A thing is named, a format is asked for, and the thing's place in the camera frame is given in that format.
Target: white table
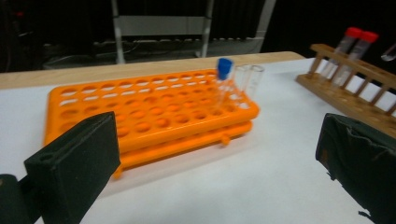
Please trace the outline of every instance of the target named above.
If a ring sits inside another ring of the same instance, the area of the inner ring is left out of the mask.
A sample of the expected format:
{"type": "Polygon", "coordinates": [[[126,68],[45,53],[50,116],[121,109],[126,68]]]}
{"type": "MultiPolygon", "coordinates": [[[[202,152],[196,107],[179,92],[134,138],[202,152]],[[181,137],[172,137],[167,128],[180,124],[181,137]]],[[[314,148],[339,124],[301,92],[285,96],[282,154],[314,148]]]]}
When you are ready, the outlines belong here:
{"type": "MultiPolygon", "coordinates": [[[[124,172],[82,223],[372,223],[315,160],[324,116],[339,112],[294,81],[312,61],[264,64],[250,133],[124,172]]],[[[0,91],[0,174],[26,175],[53,87],[0,91]]]]}

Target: dark curtain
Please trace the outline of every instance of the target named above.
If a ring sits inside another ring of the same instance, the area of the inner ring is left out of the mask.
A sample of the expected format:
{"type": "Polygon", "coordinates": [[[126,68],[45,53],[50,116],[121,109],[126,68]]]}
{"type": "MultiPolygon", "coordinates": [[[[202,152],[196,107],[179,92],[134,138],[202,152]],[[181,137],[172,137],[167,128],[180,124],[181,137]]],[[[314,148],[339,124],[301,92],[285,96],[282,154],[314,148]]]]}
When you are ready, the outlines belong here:
{"type": "Polygon", "coordinates": [[[379,34],[363,60],[396,74],[396,61],[380,56],[396,41],[394,0],[277,0],[262,52],[294,51],[315,57],[311,44],[336,47],[349,26],[379,34]]]}

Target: black object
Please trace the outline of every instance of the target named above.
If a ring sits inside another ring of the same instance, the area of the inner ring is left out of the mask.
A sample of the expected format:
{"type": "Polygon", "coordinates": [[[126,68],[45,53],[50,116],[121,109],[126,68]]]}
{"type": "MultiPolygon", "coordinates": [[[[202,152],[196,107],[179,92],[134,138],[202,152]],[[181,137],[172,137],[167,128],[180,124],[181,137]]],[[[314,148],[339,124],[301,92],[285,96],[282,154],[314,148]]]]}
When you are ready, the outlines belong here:
{"type": "Polygon", "coordinates": [[[84,119],[24,164],[19,183],[0,175],[0,223],[79,223],[120,165],[114,113],[84,119]]]}
{"type": "Polygon", "coordinates": [[[362,60],[396,74],[396,62],[381,55],[396,40],[394,0],[276,0],[261,52],[294,51],[315,57],[309,47],[335,48],[349,26],[379,34],[362,60]]]}
{"type": "Polygon", "coordinates": [[[396,223],[396,139],[355,119],[327,114],[316,159],[374,223],[396,223]]]}

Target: orange test tube rack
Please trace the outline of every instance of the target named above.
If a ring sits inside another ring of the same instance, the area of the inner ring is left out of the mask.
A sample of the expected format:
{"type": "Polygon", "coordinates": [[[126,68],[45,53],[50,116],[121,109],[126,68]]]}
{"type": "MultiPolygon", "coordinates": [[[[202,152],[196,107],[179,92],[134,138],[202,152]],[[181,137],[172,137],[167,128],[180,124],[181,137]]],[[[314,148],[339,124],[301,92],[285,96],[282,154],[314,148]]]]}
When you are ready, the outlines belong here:
{"type": "Polygon", "coordinates": [[[49,93],[45,145],[81,120],[114,111],[122,170],[251,130],[260,109],[230,81],[221,105],[214,69],[57,87],[49,93]]]}

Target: glass test tube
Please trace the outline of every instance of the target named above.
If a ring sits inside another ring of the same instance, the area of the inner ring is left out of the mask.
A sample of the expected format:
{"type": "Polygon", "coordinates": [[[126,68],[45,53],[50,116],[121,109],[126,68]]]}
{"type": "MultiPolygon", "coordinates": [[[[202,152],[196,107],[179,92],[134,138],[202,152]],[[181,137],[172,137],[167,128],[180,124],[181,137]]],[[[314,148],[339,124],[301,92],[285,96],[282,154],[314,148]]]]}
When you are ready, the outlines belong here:
{"type": "MultiPolygon", "coordinates": [[[[356,38],[361,36],[362,30],[356,27],[349,27],[345,32],[345,36],[341,39],[340,43],[338,44],[337,48],[335,48],[334,53],[346,53],[352,44],[355,42],[356,38]]],[[[324,66],[323,70],[320,72],[320,77],[322,79],[328,78],[329,74],[332,70],[338,65],[338,62],[334,59],[330,59],[327,61],[326,65],[324,66]]]]}
{"type": "Polygon", "coordinates": [[[242,98],[244,93],[250,100],[253,100],[263,72],[264,68],[259,65],[236,66],[232,76],[233,84],[237,88],[234,91],[236,98],[242,98]]]}
{"type": "MultiPolygon", "coordinates": [[[[361,34],[361,39],[355,45],[353,50],[349,53],[348,59],[350,61],[357,61],[360,59],[366,50],[370,47],[370,45],[378,39],[378,35],[372,32],[363,32],[361,34]]],[[[332,79],[332,84],[334,87],[340,87],[344,85],[345,81],[350,75],[352,68],[343,65],[340,70],[334,75],[332,79]]]]}
{"type": "Polygon", "coordinates": [[[396,58],[396,43],[392,45],[383,55],[381,55],[381,59],[385,62],[390,62],[396,58]]]}
{"type": "Polygon", "coordinates": [[[242,91],[244,90],[246,82],[248,81],[247,74],[249,68],[250,65],[243,64],[237,65],[233,70],[233,76],[231,77],[231,80],[235,86],[234,93],[237,95],[237,98],[242,98],[242,91]]]}
{"type": "Polygon", "coordinates": [[[251,65],[247,72],[247,81],[243,91],[250,100],[253,100],[256,95],[257,87],[260,85],[263,73],[264,68],[259,65],[251,65]]]}

